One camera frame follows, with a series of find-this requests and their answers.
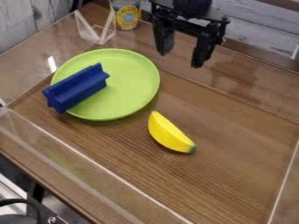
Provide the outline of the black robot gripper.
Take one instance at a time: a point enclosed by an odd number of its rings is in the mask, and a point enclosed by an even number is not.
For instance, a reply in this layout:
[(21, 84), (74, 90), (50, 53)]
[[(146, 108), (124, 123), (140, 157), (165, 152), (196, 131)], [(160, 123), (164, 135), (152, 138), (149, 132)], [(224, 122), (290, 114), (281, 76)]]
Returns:
[(210, 8), (212, 0), (149, 0), (156, 50), (165, 56), (173, 49), (173, 29), (197, 36), (190, 66), (200, 68), (222, 43), (229, 18)]

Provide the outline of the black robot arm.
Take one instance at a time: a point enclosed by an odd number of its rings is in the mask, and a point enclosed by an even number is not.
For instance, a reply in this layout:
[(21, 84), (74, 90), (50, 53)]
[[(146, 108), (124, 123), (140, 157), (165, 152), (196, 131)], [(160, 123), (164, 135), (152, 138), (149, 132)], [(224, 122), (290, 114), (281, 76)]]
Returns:
[(212, 0), (149, 0), (149, 19), (156, 51), (165, 56), (173, 49), (174, 32), (196, 38), (190, 66), (200, 68), (224, 41), (229, 18), (210, 9)]

